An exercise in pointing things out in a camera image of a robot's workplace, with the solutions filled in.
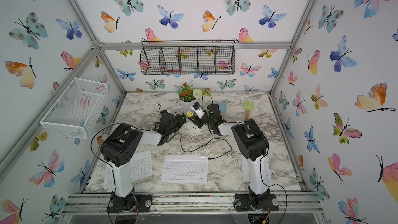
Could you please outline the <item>white power strip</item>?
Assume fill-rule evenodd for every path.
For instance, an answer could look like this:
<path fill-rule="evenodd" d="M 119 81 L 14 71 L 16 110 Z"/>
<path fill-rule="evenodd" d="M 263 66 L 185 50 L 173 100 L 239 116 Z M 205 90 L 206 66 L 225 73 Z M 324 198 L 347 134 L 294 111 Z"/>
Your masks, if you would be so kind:
<path fill-rule="evenodd" d="M 196 134 L 200 134 L 202 130 L 201 128 L 198 128 L 192 121 L 186 122 L 182 127 Z"/>

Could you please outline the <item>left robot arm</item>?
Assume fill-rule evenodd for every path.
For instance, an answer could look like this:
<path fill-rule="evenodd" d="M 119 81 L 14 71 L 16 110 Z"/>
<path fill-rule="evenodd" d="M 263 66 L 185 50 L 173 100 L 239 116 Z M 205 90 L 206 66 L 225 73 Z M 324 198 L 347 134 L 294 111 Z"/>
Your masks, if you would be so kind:
<path fill-rule="evenodd" d="M 172 139 L 186 123 L 184 113 L 171 114 L 164 112 L 160 121 L 155 123 L 154 130 L 141 130 L 127 123 L 117 123 L 116 129 L 101 145 L 100 151 L 104 160 L 113 170 L 115 195 L 126 198 L 133 192 L 130 178 L 129 162 L 139 144 L 161 146 Z"/>

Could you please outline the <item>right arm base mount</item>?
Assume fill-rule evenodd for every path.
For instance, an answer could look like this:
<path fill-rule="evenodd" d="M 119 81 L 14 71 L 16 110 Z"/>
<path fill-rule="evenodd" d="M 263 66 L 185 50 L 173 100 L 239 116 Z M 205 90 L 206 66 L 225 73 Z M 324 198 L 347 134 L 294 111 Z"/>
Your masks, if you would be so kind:
<path fill-rule="evenodd" d="M 279 202 L 275 194 L 271 194 L 270 189 L 264 193 L 256 195 L 249 190 L 248 194 L 236 194 L 233 202 L 233 207 L 238 212 L 248 211 L 278 211 Z"/>

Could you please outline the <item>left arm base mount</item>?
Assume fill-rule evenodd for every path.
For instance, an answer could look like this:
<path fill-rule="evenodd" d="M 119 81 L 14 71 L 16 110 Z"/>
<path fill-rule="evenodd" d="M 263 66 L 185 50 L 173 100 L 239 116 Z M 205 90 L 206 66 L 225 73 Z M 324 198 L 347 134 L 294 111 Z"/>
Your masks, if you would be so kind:
<path fill-rule="evenodd" d="M 107 207 L 108 213 L 149 213 L 152 205 L 152 195 L 141 195 L 132 192 L 125 198 L 111 194 Z"/>

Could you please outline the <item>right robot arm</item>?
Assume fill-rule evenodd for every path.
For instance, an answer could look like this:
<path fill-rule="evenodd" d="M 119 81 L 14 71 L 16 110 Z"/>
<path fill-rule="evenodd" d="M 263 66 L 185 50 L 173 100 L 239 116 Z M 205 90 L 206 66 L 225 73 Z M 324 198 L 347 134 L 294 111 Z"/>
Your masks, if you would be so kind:
<path fill-rule="evenodd" d="M 257 123 L 249 118 L 241 122 L 228 122 L 222 119 L 218 104 L 210 104 L 207 110 L 198 102 L 190 106 L 189 120 L 198 128 L 208 126 L 211 133 L 218 136 L 232 136 L 241 155 L 244 157 L 249 175 L 249 189 L 255 195 L 267 192 L 269 186 L 263 179 L 263 163 L 269 149 L 269 142 Z"/>

